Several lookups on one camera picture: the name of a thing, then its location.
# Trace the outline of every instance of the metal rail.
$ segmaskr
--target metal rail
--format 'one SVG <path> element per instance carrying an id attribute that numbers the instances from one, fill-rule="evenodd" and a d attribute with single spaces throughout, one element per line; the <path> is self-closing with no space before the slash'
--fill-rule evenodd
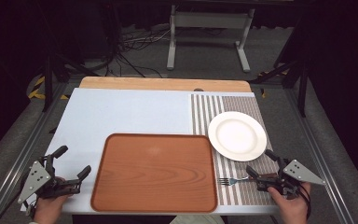
<path id="1" fill-rule="evenodd" d="M 53 102 L 48 108 L 48 110 L 42 113 L 34 126 L 30 136 L 28 137 L 24 147 L 22 148 L 18 158 L 14 162 L 13 166 L 9 170 L 4 183 L 0 188 L 0 214 L 3 212 L 3 209 L 6 207 L 8 198 L 10 197 L 13 189 L 18 183 L 23 169 L 27 166 L 27 162 L 30 159 L 34 148 L 38 143 L 41 132 L 44 129 L 48 118 L 51 115 L 51 112 L 54 110 L 55 105 L 60 101 L 60 98 L 65 91 L 66 84 L 58 83 L 57 88 L 53 94 Z"/>
<path id="2" fill-rule="evenodd" d="M 351 213 L 347 207 L 347 205 L 344 202 L 344 199 L 342 198 L 341 193 L 339 192 L 339 189 L 337 187 L 336 180 L 332 176 L 326 161 L 324 160 L 324 156 L 322 154 L 322 151 L 320 150 L 314 136 L 312 133 L 312 130 L 310 129 L 310 126 L 305 118 L 303 118 L 298 111 L 297 108 L 297 99 L 296 95 L 293 90 L 291 89 L 285 89 L 285 93 L 287 98 L 289 99 L 290 105 L 293 109 L 293 111 L 296 114 L 296 118 L 298 123 L 301 126 L 302 131 L 306 135 L 308 139 L 308 143 L 310 146 L 310 154 L 313 158 L 313 161 L 316 164 L 316 167 L 322 177 L 323 180 L 326 181 L 326 190 L 327 193 L 330 196 L 330 200 L 333 203 L 334 208 L 336 209 L 338 218 L 341 223 L 354 223 L 353 219 L 351 217 Z"/>

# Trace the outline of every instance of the metal bracket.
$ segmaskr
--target metal bracket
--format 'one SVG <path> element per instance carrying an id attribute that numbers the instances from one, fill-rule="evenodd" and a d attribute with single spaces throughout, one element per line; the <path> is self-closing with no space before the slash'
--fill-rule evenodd
<path id="1" fill-rule="evenodd" d="M 49 181 L 51 181 L 51 175 L 48 174 L 39 161 L 34 161 L 17 202 L 23 203 Z"/>
<path id="2" fill-rule="evenodd" d="M 286 167 L 283 169 L 284 173 L 290 175 L 292 178 L 303 181 L 310 182 L 318 185 L 325 185 L 325 181 L 315 175 L 307 167 L 301 164 L 297 160 L 292 160 Z"/>

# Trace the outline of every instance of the plate rim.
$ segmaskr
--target plate rim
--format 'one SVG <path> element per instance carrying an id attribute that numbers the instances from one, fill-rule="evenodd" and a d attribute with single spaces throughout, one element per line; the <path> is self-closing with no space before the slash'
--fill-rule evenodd
<path id="1" fill-rule="evenodd" d="M 250 127 L 252 127 L 257 135 L 257 144 L 255 149 L 252 149 L 253 153 L 234 153 L 229 150 L 226 150 L 224 147 L 220 145 L 217 141 L 217 137 L 215 136 L 216 128 L 219 123 L 227 119 L 239 119 L 245 123 L 247 123 Z M 261 156 L 267 147 L 267 134 L 263 126 L 251 116 L 241 113 L 238 111 L 227 111 L 216 115 L 210 122 L 208 126 L 208 137 L 214 149 L 219 152 L 222 156 L 234 160 L 234 161 L 252 161 L 259 156 Z"/>

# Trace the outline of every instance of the white plate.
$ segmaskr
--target white plate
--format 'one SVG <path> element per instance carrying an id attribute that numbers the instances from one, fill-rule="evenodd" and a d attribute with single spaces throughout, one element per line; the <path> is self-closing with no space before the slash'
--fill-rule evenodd
<path id="1" fill-rule="evenodd" d="M 266 150 L 267 136 L 257 120 L 240 112 L 225 112 L 214 117 L 208 135 L 212 146 L 234 161 L 251 161 Z"/>

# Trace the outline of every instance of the metal frame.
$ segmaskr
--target metal frame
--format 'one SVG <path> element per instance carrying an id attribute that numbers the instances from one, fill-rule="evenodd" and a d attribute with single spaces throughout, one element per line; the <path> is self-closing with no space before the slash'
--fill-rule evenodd
<path id="1" fill-rule="evenodd" d="M 337 183 L 335 178 L 330 172 L 330 169 L 327 166 L 326 161 L 324 160 L 324 156 L 322 151 L 320 150 L 315 137 L 313 136 L 312 130 L 307 122 L 307 120 L 302 117 L 300 112 L 297 109 L 297 101 L 296 95 L 293 90 L 285 89 L 286 97 L 289 100 L 289 103 L 295 112 L 296 118 L 298 123 L 301 126 L 301 129 L 305 136 L 307 137 L 309 147 L 310 147 L 310 154 L 315 162 L 316 168 L 318 169 L 321 178 L 326 182 L 326 190 L 330 196 L 330 200 L 336 209 L 338 218 L 341 223 L 354 223 L 351 213 L 342 198 L 342 195 L 337 187 Z"/>
<path id="2" fill-rule="evenodd" d="M 177 12 L 176 6 L 171 9 L 171 41 L 168 52 L 167 69 L 173 70 L 176 52 L 176 27 L 205 27 L 205 28 L 227 28 L 242 29 L 240 41 L 235 42 L 235 46 L 240 57 L 242 70 L 245 73 L 251 71 L 243 46 L 249 34 L 255 10 L 250 9 L 247 14 L 228 14 L 228 13 L 205 13 L 205 12 Z"/>
<path id="3" fill-rule="evenodd" d="M 0 188 L 0 214 L 5 208 L 6 203 L 8 202 L 8 199 L 13 192 L 13 189 L 16 187 L 18 181 L 20 180 L 22 171 L 28 165 L 28 160 L 34 152 L 34 148 L 38 143 L 42 130 L 45 128 L 48 118 L 52 114 L 55 105 L 60 101 L 65 88 L 65 83 L 58 83 L 51 105 L 48 107 L 46 112 L 40 115 L 18 158 L 7 173 L 7 177 Z"/>

